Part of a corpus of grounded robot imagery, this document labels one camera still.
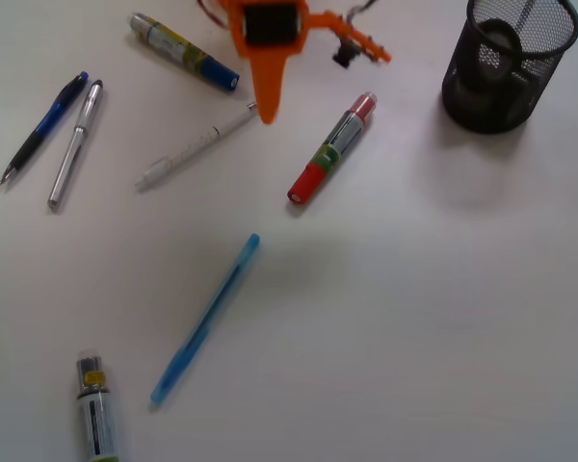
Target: blue cap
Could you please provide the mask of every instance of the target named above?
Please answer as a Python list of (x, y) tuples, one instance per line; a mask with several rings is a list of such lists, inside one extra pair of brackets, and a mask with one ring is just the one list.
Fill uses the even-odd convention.
[(225, 67), (211, 56), (208, 56), (201, 65), (201, 76), (219, 87), (234, 91), (240, 80), (240, 75)]

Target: orange plastic object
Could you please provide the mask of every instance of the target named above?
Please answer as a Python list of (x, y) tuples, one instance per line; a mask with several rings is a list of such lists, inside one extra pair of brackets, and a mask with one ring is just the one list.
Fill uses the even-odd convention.
[(259, 115), (264, 123), (273, 123), (280, 104), (280, 89), (287, 58), (300, 54), (310, 29), (331, 29), (343, 40), (351, 40), (367, 51), (374, 61), (389, 63), (391, 56), (371, 38), (347, 24), (333, 12), (310, 14), (306, 0), (294, 0), (300, 14), (301, 28), (293, 43), (288, 45), (250, 46), (244, 35), (244, 7), (287, 3), (287, 0), (220, 0), (226, 7), (227, 20), (238, 54), (250, 59), (252, 83)]

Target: white pen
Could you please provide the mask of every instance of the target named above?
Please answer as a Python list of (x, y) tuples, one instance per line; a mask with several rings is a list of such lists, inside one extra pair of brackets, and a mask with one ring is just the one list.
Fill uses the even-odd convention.
[(135, 187), (141, 192), (150, 188), (162, 178), (174, 171), (176, 168), (184, 164), (188, 159), (193, 157), (198, 152), (211, 146), (216, 141), (220, 140), (225, 135), (233, 132), (238, 127), (244, 125), (257, 115), (257, 104), (250, 103), (246, 110), (232, 119), (225, 125), (219, 127), (212, 126), (205, 135), (202, 135), (199, 140), (193, 144), (189, 144), (186, 149), (180, 152), (175, 157), (164, 157), (152, 164), (149, 169), (142, 175), (142, 177), (135, 183)]
[(103, 83), (100, 80), (97, 80), (92, 84), (90, 91), (88, 91), (88, 94), (86, 95), (86, 100), (84, 101), (84, 105), (81, 107), (81, 111), (77, 117), (73, 136), (70, 139), (65, 157), (60, 165), (60, 170), (58, 171), (58, 176), (54, 182), (54, 187), (51, 189), (49, 199), (47, 199), (47, 205), (54, 212), (56, 212), (60, 207), (60, 201), (65, 192), (68, 177), (75, 167), (75, 161), (77, 160), (79, 151), (88, 137), (88, 133), (92, 127), (92, 121), (94, 120), (94, 116), (96, 115), (102, 97)]

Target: orange robot part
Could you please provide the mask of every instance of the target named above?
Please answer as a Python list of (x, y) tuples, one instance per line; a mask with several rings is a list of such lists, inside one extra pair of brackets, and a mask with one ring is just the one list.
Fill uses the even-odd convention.
[[(250, 60), (255, 99), (264, 123), (270, 124), (275, 120), (285, 63), (290, 56), (302, 52), (310, 29), (332, 30), (341, 40), (360, 47), (375, 62), (389, 63), (391, 60), (383, 47), (343, 21), (341, 16), (333, 12), (310, 14), (306, 0), (220, 0), (220, 3), (226, 8), (229, 31), (238, 54)], [(279, 43), (252, 43), (252, 39), (249, 42), (246, 30), (249, 21), (245, 13), (250, 7), (266, 6), (293, 10), (298, 25), (289, 42), (286, 39), (281, 39)], [(261, 17), (256, 19), (258, 22), (262, 20)], [(277, 29), (274, 22), (267, 25), (267, 31), (273, 29)]]

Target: light blue pen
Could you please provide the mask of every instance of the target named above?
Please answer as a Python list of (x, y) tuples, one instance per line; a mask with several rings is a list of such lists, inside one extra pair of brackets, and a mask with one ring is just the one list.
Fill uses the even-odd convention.
[(165, 373), (161, 377), (160, 382), (150, 395), (150, 399), (154, 404), (160, 406), (167, 394), (180, 378), (180, 375), (186, 370), (191, 363), (191, 360), (197, 354), (197, 350), (203, 344), (203, 341), (210, 333), (214, 320), (223, 309), (223, 302), (238, 282), (242, 279), (245, 269), (254, 254), (254, 251), (259, 247), (259, 236), (256, 234), (250, 235), (249, 240), (240, 252), (238, 259), (231, 267), (228, 275), (224, 279), (220, 288), (214, 294), (210, 303), (203, 312), (203, 316), (197, 323), (191, 335), (186, 339), (186, 342), (180, 347), (171, 359), (170, 364), (165, 369)]

